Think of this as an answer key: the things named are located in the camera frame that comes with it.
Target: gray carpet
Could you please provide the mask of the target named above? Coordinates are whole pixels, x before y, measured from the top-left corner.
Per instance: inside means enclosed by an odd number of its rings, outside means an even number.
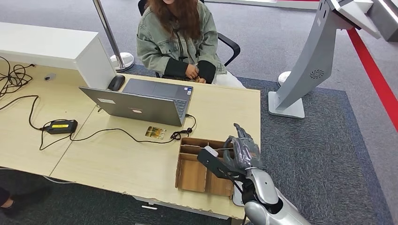
[[[140,19],[137,2],[102,0],[120,50],[133,55],[136,55],[135,36]],[[271,81],[293,67],[315,15],[307,10],[274,7],[217,3],[207,6],[213,12],[218,31],[238,42],[242,49],[228,70],[240,77]],[[0,22],[96,31],[108,54],[112,52],[90,0],[0,0]],[[398,43],[376,40],[364,31],[360,31],[360,36],[398,96]],[[220,44],[218,53],[226,61],[231,51]],[[333,73],[320,86],[346,92],[367,154],[398,225],[398,133],[345,31],[337,31]]]
[[[127,73],[154,75],[143,66]],[[277,89],[275,82],[239,79],[261,90],[261,168],[305,218],[314,225],[393,224],[344,91],[315,89],[303,99],[306,119],[296,120],[268,114],[267,93]],[[0,170],[0,181],[17,193],[53,187],[50,198],[17,220],[0,215],[0,225],[230,224],[165,207],[146,210],[127,195],[53,184],[23,172]]]

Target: card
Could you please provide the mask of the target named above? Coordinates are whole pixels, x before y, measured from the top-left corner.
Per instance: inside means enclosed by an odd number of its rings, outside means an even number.
[[[166,133],[165,129],[157,127],[148,127],[145,136],[163,140],[165,133]]]

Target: black sleeve cuff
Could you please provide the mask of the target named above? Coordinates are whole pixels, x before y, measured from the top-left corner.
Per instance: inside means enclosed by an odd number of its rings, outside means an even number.
[[[201,60],[198,63],[199,76],[206,80],[206,83],[212,83],[215,75],[215,66],[205,60]]]
[[[188,63],[170,58],[167,62],[164,75],[185,77]]]

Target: laptop keyboard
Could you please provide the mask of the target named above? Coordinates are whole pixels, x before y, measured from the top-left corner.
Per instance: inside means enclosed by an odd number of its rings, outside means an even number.
[[[174,104],[176,105],[178,116],[182,117],[184,114],[186,101],[185,100],[174,100]]]

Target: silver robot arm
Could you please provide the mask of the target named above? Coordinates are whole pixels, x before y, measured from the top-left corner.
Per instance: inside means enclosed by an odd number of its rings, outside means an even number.
[[[254,225],[310,225],[274,186],[267,172],[257,168],[248,168],[246,171],[246,178],[256,187],[258,199],[245,203],[245,214]]]
[[[274,186],[271,176],[258,169],[260,149],[252,137],[238,124],[234,124],[238,137],[230,136],[224,144],[233,143],[234,158],[228,150],[219,160],[208,150],[198,154],[198,161],[219,178],[243,183],[242,202],[245,214],[254,225],[310,225],[297,208]]]

